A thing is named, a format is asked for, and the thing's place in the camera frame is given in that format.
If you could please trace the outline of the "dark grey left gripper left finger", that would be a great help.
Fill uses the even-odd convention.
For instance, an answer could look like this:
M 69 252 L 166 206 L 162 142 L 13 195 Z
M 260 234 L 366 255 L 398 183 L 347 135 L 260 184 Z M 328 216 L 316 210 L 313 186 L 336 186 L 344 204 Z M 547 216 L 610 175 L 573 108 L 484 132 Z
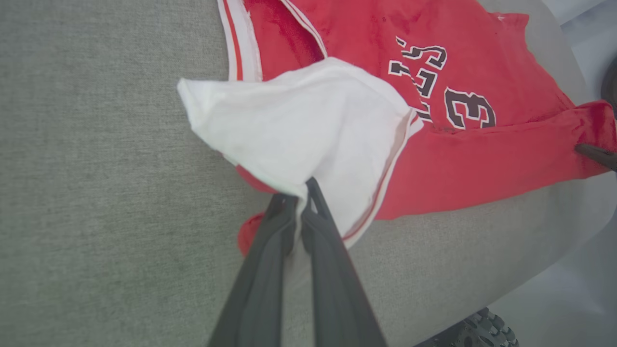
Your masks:
M 293 248 L 295 196 L 274 195 L 210 336 L 210 347 L 281 345 L 283 265 Z

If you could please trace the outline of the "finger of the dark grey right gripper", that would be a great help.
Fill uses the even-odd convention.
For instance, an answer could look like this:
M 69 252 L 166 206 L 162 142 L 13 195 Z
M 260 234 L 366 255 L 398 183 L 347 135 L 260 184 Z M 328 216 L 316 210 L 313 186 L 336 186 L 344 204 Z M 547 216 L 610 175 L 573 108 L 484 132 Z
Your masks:
M 577 144 L 575 151 L 611 171 L 617 171 L 617 154 L 615 152 L 589 144 Z

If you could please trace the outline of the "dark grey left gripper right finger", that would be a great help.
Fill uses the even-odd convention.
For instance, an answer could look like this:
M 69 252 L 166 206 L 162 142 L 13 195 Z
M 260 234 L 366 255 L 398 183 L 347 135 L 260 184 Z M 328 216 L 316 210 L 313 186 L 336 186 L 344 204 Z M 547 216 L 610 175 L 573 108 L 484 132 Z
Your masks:
M 315 178 L 307 189 L 301 235 L 311 259 L 315 345 L 384 347 L 386 339 Z

